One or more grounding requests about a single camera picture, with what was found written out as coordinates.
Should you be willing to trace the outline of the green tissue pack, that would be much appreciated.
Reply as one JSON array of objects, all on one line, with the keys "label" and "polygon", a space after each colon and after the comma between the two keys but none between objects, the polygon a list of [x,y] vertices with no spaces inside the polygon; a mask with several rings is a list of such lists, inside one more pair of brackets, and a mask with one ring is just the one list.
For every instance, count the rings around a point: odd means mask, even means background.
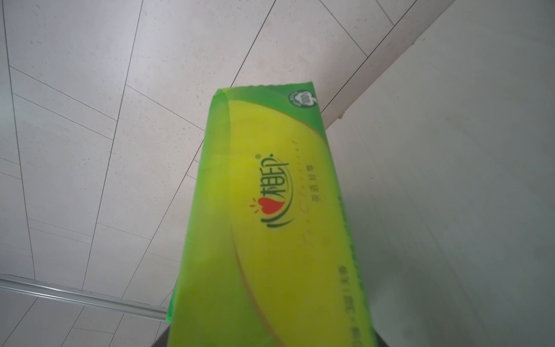
[{"label": "green tissue pack", "polygon": [[375,346],[315,87],[210,104],[170,346]]}]

